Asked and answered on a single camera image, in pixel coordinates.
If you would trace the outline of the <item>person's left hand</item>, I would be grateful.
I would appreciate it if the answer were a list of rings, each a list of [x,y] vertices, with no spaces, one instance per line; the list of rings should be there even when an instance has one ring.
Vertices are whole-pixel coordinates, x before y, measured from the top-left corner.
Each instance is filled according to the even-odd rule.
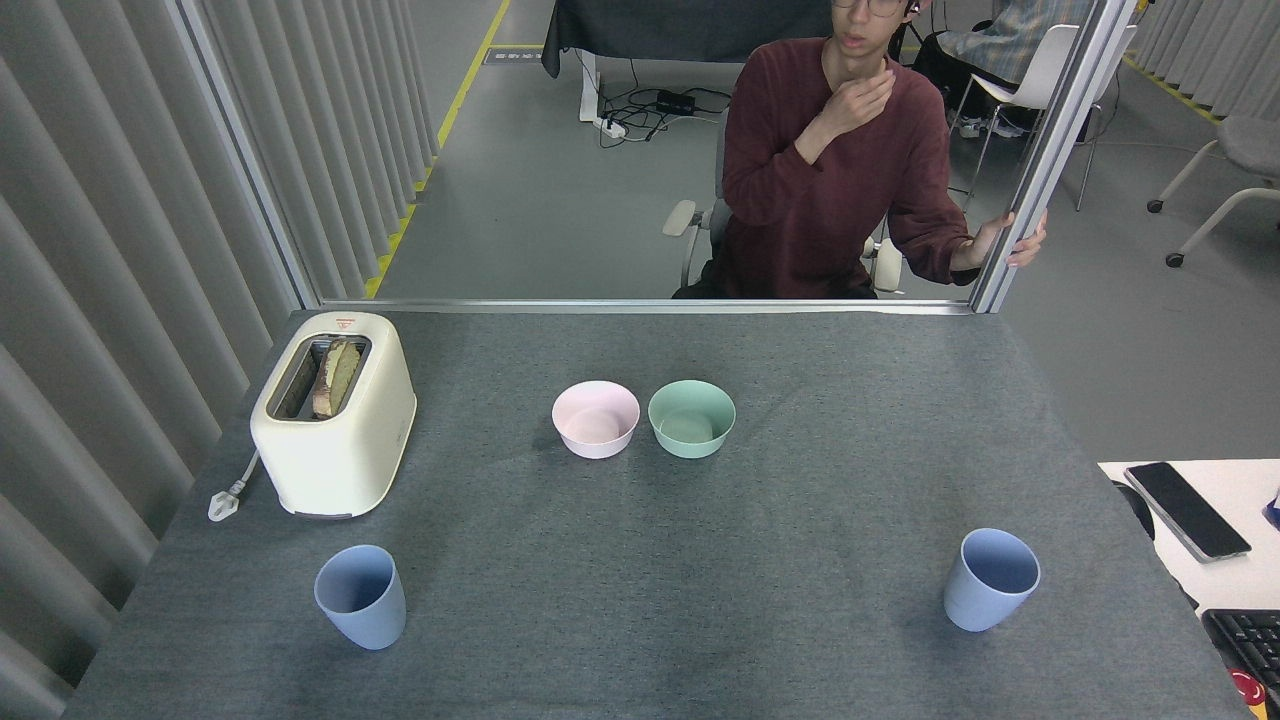
[[[973,269],[982,268],[986,264],[996,241],[1015,222],[1016,215],[1015,211],[1007,211],[980,225],[977,236],[969,245],[969,260],[973,261]],[[1036,228],[1012,246],[1006,259],[1009,266],[1027,266],[1036,259],[1046,237],[1047,220],[1048,213],[1041,213]]]

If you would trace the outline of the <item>person's right hand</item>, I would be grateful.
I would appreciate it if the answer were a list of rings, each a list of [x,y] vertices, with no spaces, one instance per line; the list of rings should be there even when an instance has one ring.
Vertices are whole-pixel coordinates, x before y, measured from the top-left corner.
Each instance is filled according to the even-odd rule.
[[[874,120],[887,108],[895,82],[893,70],[882,70],[867,79],[842,83],[815,120],[820,136],[829,142]]]

